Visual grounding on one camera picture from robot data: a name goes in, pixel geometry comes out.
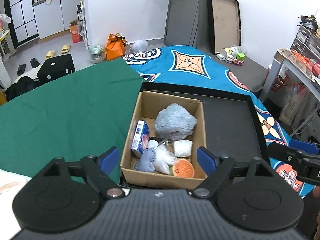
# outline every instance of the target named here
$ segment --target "white container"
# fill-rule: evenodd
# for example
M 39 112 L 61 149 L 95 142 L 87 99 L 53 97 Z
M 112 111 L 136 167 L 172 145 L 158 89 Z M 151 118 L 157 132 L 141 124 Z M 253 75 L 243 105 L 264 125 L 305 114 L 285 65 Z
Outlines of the white container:
M 227 55 L 227 54 L 230 54 L 234 57 L 236 57 L 238 55 L 238 53 L 247 53 L 247 48 L 245 46 L 232 46 L 230 48 L 226 48 L 226 49 L 223 49 L 220 54 L 223 55 L 224 57 Z
M 239 50 L 238 53 L 243 53 L 246 54 L 247 53 L 247 47 L 246 46 L 237 46 L 237 45 L 233 45 L 232 47 L 237 48 Z

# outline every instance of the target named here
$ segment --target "orange gift bag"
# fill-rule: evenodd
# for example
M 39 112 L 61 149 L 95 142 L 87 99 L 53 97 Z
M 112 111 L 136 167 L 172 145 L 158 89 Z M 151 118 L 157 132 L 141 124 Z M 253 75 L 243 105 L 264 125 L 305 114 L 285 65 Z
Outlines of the orange gift bag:
M 113 60 L 124 56 L 126 46 L 127 41 L 125 37 L 121 36 L 119 33 L 116 35 L 110 34 L 106 46 L 107 60 Z

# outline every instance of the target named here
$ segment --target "black slipper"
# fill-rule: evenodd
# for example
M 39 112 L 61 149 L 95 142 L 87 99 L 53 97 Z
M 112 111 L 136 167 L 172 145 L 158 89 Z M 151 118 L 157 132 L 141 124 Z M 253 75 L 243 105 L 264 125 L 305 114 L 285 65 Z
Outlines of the black slipper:
M 17 71 L 18 76 L 21 76 L 24 73 L 24 71 L 26 70 L 26 66 L 27 66 L 27 64 L 19 65 L 18 71 Z
M 32 60 L 30 60 L 30 64 L 32 68 L 36 68 L 40 65 L 39 61 L 36 58 L 33 58 Z

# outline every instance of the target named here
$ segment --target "small blue plush toy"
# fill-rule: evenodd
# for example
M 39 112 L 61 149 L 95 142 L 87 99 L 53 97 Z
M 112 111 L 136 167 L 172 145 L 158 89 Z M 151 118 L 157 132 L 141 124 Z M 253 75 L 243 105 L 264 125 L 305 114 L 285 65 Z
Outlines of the small blue plush toy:
M 145 150 L 140 157 L 140 160 L 134 167 L 135 171 L 144 171 L 144 172 L 154 172 L 155 168 L 153 166 L 153 162 L 156 158 L 155 148 L 150 148 Z
M 193 133 L 197 119 L 184 107 L 171 104 L 161 110 L 155 122 L 155 130 L 160 138 L 170 140 L 184 140 Z

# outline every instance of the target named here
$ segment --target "blue bedsheet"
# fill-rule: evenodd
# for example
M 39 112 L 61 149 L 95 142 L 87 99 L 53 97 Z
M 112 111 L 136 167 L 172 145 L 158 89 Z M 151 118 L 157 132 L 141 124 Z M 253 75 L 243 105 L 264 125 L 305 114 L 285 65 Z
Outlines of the blue bedsheet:
M 256 107 L 267 145 L 288 145 L 290 136 L 266 110 L 261 101 L 227 68 L 191 46 L 170 46 L 124 56 L 123 59 L 148 82 L 181 84 L 250 95 Z M 272 167 L 301 195 L 314 186 L 296 180 L 291 166 L 270 159 Z

